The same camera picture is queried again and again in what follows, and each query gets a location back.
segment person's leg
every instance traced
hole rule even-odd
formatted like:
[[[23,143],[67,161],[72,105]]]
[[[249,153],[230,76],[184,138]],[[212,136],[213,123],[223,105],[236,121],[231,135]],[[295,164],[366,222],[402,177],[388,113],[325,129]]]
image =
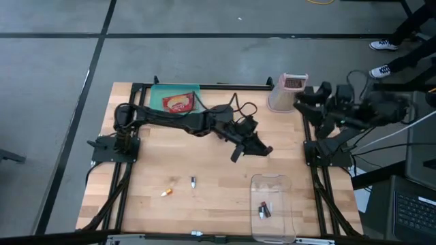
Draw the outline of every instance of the person's leg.
[[[410,35],[414,29],[420,27],[433,15],[427,6],[423,5],[416,10],[396,31],[388,38],[381,41],[371,42],[369,47],[373,50],[391,50],[395,51],[403,40]]]
[[[392,73],[401,71],[406,67],[413,67],[418,61],[430,54],[436,52],[436,36],[425,41],[421,46],[417,47],[409,54],[399,57],[391,61],[387,65],[377,67],[369,71],[369,75],[373,78],[384,78]]]
[[[412,31],[414,31],[417,27],[420,27],[432,17],[433,15],[429,8],[423,5],[396,29],[394,34],[388,38],[388,41],[392,45],[400,45],[403,40],[411,34]]]
[[[409,54],[399,57],[388,64],[390,72],[398,72],[406,67],[413,67],[422,58],[436,52],[436,36],[425,41]]]

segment wooden tabletop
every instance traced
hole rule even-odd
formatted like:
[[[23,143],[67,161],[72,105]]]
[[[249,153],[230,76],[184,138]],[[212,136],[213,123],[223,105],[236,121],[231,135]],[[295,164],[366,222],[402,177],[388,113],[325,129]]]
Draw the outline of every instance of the wooden tabletop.
[[[114,109],[118,104],[128,102],[130,89],[131,83],[114,83],[102,134],[113,132]],[[228,103],[234,92],[201,90],[201,97],[207,107],[212,107]],[[305,134],[301,114],[268,110],[268,91],[237,93],[241,104],[251,101],[257,105],[254,119],[259,122],[258,135],[274,150],[267,157],[241,156],[233,163],[230,156],[235,145],[218,139],[213,133],[195,137],[180,129],[142,126],[140,154],[131,175],[122,231],[191,233],[197,230],[205,234],[251,235],[251,177],[281,174],[291,181],[292,220],[296,234],[320,235],[310,169],[302,149]],[[113,169],[114,163],[102,163],[90,174],[77,228],[87,225],[107,200]],[[353,228],[362,233],[349,175],[338,167],[329,170],[336,205]],[[197,178],[195,189],[191,188],[191,176]],[[161,197],[168,188],[173,189],[173,194]],[[117,206],[115,203],[110,227],[114,227]],[[332,232],[325,204],[324,215],[327,230]]]

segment black stand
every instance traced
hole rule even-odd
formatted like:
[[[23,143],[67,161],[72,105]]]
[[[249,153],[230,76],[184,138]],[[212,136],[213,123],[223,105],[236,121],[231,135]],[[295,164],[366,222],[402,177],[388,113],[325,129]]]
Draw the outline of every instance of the black stand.
[[[1,160],[12,160],[17,163],[24,163],[26,158],[12,152],[8,152],[7,150],[0,149],[0,162]]]

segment sneaker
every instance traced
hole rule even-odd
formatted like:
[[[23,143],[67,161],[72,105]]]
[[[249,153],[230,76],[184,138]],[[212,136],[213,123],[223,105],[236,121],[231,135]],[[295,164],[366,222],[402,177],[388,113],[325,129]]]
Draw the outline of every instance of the sneaker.
[[[398,49],[398,46],[391,44],[387,39],[383,39],[381,41],[372,42],[369,44],[369,47],[372,50],[389,50],[395,51]]]
[[[384,78],[390,75],[390,69],[388,65],[377,67],[369,71],[369,75],[372,78]]]

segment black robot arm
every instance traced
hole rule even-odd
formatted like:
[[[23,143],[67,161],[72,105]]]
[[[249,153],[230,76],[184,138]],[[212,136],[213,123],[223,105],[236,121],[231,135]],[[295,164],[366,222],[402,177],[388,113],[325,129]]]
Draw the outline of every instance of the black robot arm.
[[[132,118],[134,113],[136,113],[136,119],[129,120],[128,118]],[[242,153],[267,156],[273,151],[271,146],[267,147],[260,141],[254,131],[258,122],[253,119],[253,116],[244,116],[239,123],[233,120],[233,113],[234,110],[230,105],[217,105],[203,112],[180,115],[124,103],[116,109],[114,128],[117,134],[124,136],[146,124],[183,129],[188,134],[197,137],[213,132],[221,139],[236,144],[236,149],[231,156],[233,162],[236,162]],[[125,138],[121,137],[121,140],[115,143],[117,150],[123,152],[129,150],[128,142],[130,141]]]
[[[298,93],[294,104],[315,127],[316,148],[324,158],[330,158],[342,144],[364,130],[402,121],[410,106],[407,98],[383,91],[372,92],[357,104],[348,84],[337,85],[333,96],[331,92],[330,83],[323,82],[316,93]],[[328,137],[335,127],[343,130]]]

